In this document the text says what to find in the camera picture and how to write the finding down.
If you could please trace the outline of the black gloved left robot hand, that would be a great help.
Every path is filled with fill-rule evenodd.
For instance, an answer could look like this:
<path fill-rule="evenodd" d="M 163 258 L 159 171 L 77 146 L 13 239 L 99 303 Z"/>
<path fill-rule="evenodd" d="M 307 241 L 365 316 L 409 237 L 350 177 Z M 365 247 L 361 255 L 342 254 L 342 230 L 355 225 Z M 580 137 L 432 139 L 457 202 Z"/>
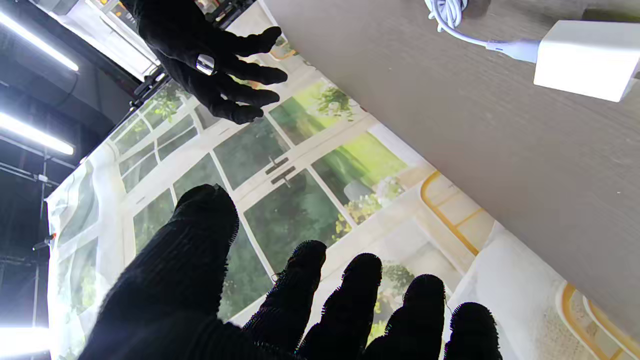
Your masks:
<path fill-rule="evenodd" d="M 327 247 L 302 242 L 244 326 L 218 317 L 227 256 L 240 219 L 220 186 L 192 187 L 103 299 L 80 360 L 500 360 L 492 313 L 479 303 L 452 312 L 435 275 L 411 281 L 384 335 L 368 341 L 382 262 L 361 253 L 345 268 L 307 330 Z"/>

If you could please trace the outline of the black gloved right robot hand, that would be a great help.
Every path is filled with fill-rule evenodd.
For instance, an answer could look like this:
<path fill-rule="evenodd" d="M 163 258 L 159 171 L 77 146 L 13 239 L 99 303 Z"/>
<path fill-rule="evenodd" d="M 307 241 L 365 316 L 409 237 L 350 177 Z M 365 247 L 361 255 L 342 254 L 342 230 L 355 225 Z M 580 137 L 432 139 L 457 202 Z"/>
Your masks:
<path fill-rule="evenodd" d="M 124 0 L 122 5 L 165 71 L 214 117 L 244 125 L 281 99 L 272 90 L 239 83 L 286 82 L 285 71 L 245 61 L 269 53 L 282 35 L 280 27 L 239 36 L 208 22 L 194 0 Z"/>

